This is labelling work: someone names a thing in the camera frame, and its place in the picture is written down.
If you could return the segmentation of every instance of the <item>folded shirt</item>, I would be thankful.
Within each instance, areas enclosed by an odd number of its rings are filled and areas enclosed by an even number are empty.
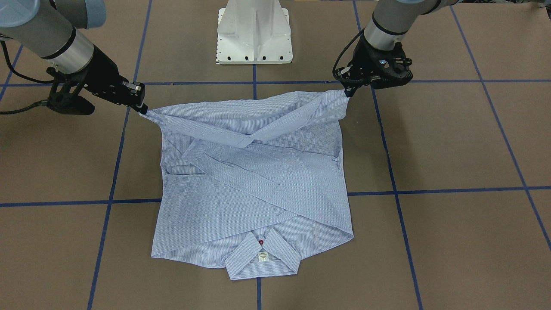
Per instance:
[[[149,110],[163,134],[152,257],[291,275],[353,238],[343,174],[343,90]]]

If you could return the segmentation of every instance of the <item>shirt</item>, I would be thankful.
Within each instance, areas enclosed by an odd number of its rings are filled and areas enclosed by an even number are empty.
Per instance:
[[[342,90],[149,110],[161,128],[163,199],[152,257],[291,275],[353,238]]]

